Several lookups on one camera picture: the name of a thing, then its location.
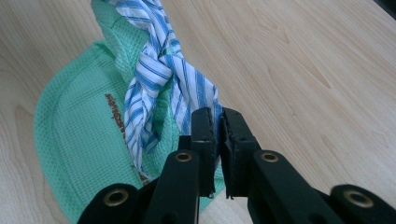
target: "wooden table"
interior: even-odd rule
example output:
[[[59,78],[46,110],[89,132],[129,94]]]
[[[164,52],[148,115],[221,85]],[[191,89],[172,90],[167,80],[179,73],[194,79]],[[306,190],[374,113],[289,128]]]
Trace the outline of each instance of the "wooden table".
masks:
[[[315,188],[396,207],[396,21],[371,0],[163,0],[184,55]],[[35,152],[37,99],[102,38],[88,0],[0,2],[0,223],[67,223]],[[201,223],[249,223],[224,193]]]

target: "waffle texture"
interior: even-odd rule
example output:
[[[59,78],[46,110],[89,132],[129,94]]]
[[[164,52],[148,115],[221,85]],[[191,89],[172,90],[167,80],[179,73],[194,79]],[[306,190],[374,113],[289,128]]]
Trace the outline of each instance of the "waffle texture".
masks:
[[[125,145],[124,97],[138,54],[148,35],[134,28],[113,6],[100,0],[92,8],[105,40],[93,43],[62,69],[42,92],[35,111],[35,146],[54,196],[76,223],[96,193],[115,183],[142,187]],[[147,172],[159,176],[167,155],[177,149],[180,132],[165,85],[153,111],[161,136],[145,155]],[[224,188],[220,171],[216,188]],[[201,200],[203,210],[209,199]]]

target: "screw hole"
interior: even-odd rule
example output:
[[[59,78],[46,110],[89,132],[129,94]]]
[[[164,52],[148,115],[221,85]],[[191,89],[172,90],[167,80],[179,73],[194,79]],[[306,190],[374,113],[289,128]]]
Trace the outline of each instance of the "screw hole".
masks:
[[[374,206],[373,200],[356,190],[345,190],[344,197],[350,202],[362,208]]]
[[[265,152],[265,153],[262,153],[262,160],[269,161],[269,162],[276,162],[279,160],[279,158],[270,152]]]
[[[191,160],[192,156],[190,153],[180,152],[176,155],[177,161],[189,161]]]
[[[105,196],[105,205],[109,207],[118,206],[128,199],[128,192],[125,189],[113,189]]]

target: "fabric fold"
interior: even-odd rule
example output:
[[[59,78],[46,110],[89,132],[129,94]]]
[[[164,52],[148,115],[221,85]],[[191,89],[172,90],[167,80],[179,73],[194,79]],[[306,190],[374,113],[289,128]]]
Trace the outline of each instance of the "fabric fold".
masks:
[[[35,148],[40,165],[70,223],[78,222],[99,190],[115,183],[139,189],[147,180],[142,183],[142,177],[131,167],[123,114],[125,92],[149,36],[103,0],[92,0],[92,10],[105,39],[92,43],[57,72],[35,109]],[[151,135],[147,142],[154,144],[153,138],[161,141],[156,147],[143,146],[156,149],[143,157],[145,172],[151,176],[161,174],[167,156],[177,150],[180,136],[170,105],[171,79],[157,95],[151,112],[155,124],[151,130],[157,136]],[[220,169],[215,186],[218,192],[224,188]],[[201,198],[200,211],[211,201]]]
[[[152,111],[159,91],[172,82],[170,102],[177,127],[191,134],[191,113],[210,107],[217,132],[222,106],[218,90],[205,76],[189,64],[181,53],[171,23],[159,0],[108,1],[134,27],[145,30],[148,42],[143,47],[134,77],[125,95],[125,140],[134,166],[145,177],[142,157],[152,152],[160,141],[154,131]]]

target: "white and blue striped cloth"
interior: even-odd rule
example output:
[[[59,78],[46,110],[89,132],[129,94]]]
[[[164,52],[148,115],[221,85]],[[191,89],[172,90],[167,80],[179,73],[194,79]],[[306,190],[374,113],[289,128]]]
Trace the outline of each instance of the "white and blue striped cloth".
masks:
[[[142,155],[150,153],[159,141],[152,131],[152,110],[165,83],[171,79],[170,102],[181,133],[191,134],[191,113],[210,107],[217,129],[222,110],[218,91],[207,78],[186,62],[180,44],[159,0],[110,0],[116,10],[133,26],[148,33],[125,96],[125,140],[134,166],[147,178]]]

